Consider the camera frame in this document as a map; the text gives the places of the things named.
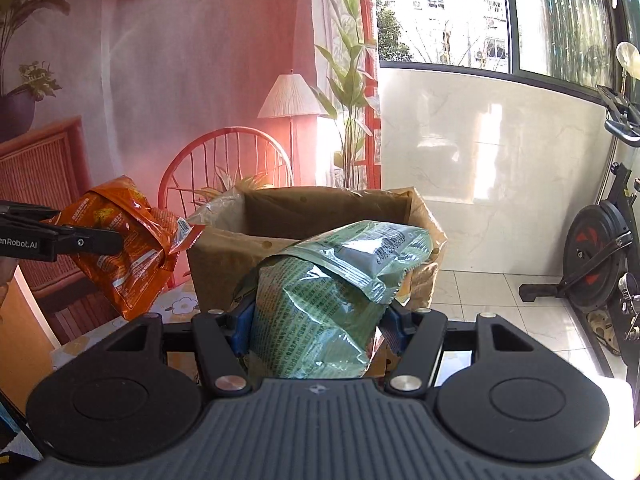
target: slipper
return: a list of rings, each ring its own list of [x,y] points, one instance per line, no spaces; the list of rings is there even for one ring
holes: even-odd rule
[[[591,330],[598,338],[598,340],[609,350],[613,355],[620,355],[620,346],[616,339],[616,334],[613,331],[613,325],[609,318],[609,314],[605,310],[594,310],[587,314],[587,322],[591,326]]]

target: plastic package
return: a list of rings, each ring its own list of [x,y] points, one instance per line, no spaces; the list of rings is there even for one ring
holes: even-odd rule
[[[386,306],[428,259],[429,232],[361,221],[310,238],[260,266],[250,337],[252,376],[355,378]]]
[[[52,222],[112,229],[122,235],[120,254],[71,257],[127,320],[149,310],[169,280],[178,253],[191,247],[204,229],[152,208],[127,176],[94,187]]]

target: exercise bike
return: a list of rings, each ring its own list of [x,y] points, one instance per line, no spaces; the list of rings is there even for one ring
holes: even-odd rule
[[[605,129],[632,148],[640,148],[640,110],[622,94],[598,86],[609,119]],[[640,192],[627,184],[631,170],[614,162],[609,171],[614,181],[606,199],[581,209],[569,227],[562,257],[562,280],[557,285],[524,283],[518,293],[530,302],[543,296],[566,298],[576,310],[594,351],[600,351],[586,314],[607,308],[620,354],[627,366],[626,380],[634,394],[636,424],[640,421],[640,240],[633,204]],[[601,364],[606,364],[601,355]]]

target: lamp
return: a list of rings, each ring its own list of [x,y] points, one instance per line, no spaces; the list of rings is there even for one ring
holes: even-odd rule
[[[321,115],[324,111],[318,104],[316,96],[306,84],[300,74],[279,75],[271,91],[264,100],[259,119],[288,117],[289,118],[289,147],[291,154],[291,171],[294,173],[293,161],[293,117],[302,115]]]

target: plant pot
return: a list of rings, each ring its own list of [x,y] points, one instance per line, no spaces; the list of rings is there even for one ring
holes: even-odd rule
[[[28,132],[35,113],[36,101],[27,88],[0,96],[0,142]]]

